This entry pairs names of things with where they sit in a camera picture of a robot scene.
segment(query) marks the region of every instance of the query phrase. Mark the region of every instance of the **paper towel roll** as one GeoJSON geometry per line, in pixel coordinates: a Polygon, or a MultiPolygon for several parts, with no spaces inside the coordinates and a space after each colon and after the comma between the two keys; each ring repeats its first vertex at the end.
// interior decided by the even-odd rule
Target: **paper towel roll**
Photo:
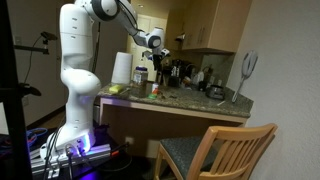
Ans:
{"type": "Polygon", "coordinates": [[[114,84],[130,84],[132,54],[118,52],[113,67],[111,83],[114,84]]]}

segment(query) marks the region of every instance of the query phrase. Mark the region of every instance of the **wooden chair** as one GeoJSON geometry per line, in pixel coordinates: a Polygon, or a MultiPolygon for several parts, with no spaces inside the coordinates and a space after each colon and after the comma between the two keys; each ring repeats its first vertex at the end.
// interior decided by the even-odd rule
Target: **wooden chair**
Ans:
{"type": "Polygon", "coordinates": [[[203,137],[160,140],[154,180],[165,159],[178,180],[249,179],[274,137],[275,124],[261,127],[211,126],[203,137]]]}

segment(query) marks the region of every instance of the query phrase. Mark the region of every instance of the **kitchen counter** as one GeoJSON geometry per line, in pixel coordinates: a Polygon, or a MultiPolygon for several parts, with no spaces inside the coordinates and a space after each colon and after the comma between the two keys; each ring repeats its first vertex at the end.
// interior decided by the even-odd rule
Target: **kitchen counter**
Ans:
{"type": "Polygon", "coordinates": [[[109,93],[109,87],[107,85],[101,89],[98,96],[101,98],[125,100],[130,102],[144,103],[150,105],[157,105],[163,107],[178,108],[181,110],[192,110],[197,112],[214,113],[218,115],[235,116],[242,118],[250,117],[250,110],[253,105],[253,101],[238,95],[235,103],[231,102],[233,91],[224,88],[225,100],[215,100],[208,98],[204,92],[173,88],[167,86],[159,86],[159,94],[156,99],[148,98],[148,93],[151,92],[152,84],[147,84],[146,93],[136,95],[132,90],[123,91],[117,95],[111,95],[109,93]]]}
{"type": "Polygon", "coordinates": [[[156,99],[149,99],[152,84],[144,92],[125,89],[111,95],[107,85],[100,96],[99,124],[109,124],[109,134],[119,143],[129,142],[130,154],[155,158],[159,140],[199,136],[208,126],[244,126],[253,101],[225,88],[225,100],[206,97],[204,92],[159,86],[156,99]]]}

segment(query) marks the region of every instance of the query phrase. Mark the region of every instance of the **sponge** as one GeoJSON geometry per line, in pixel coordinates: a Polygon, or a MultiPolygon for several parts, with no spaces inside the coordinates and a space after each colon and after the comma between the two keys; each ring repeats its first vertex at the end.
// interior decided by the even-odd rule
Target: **sponge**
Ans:
{"type": "Polygon", "coordinates": [[[119,93],[121,90],[123,89],[123,86],[121,85],[114,85],[112,87],[109,88],[109,92],[111,94],[117,94],[119,93]]]}

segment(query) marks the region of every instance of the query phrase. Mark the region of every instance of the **chair backrest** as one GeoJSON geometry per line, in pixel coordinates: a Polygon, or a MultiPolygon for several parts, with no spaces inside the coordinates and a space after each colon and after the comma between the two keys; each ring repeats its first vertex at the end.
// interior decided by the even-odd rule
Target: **chair backrest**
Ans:
{"type": "Polygon", "coordinates": [[[276,129],[277,125],[272,123],[261,127],[209,127],[193,158],[187,179],[248,179],[276,129]],[[217,141],[220,146],[210,171],[201,171],[210,148],[217,141]]]}

